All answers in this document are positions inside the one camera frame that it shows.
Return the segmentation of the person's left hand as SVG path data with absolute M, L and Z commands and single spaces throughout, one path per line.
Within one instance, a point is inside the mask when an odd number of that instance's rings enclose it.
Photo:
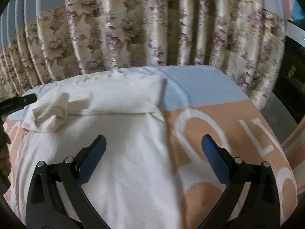
M 0 170 L 1 173 L 8 177 L 11 172 L 11 163 L 8 145 L 11 144 L 8 134 L 4 131 L 3 126 L 1 126 L 1 138 L 0 138 Z

